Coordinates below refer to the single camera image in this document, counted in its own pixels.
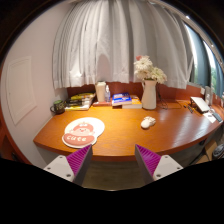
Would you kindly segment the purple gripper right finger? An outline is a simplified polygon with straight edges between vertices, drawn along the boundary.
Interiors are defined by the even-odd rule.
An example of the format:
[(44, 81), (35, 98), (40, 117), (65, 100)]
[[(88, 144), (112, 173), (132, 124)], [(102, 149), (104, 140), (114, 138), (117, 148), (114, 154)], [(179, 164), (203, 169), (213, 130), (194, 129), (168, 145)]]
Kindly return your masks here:
[(169, 155), (160, 156), (138, 144), (135, 145), (135, 157), (145, 184), (182, 169), (182, 166)]

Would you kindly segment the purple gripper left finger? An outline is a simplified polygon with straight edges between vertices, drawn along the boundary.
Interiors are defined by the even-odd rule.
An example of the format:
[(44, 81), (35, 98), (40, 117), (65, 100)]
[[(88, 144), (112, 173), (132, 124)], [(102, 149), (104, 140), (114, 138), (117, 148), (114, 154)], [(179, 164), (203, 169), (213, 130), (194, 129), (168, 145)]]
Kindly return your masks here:
[(44, 170), (81, 186), (92, 155), (92, 145), (87, 145), (68, 156), (59, 155)]

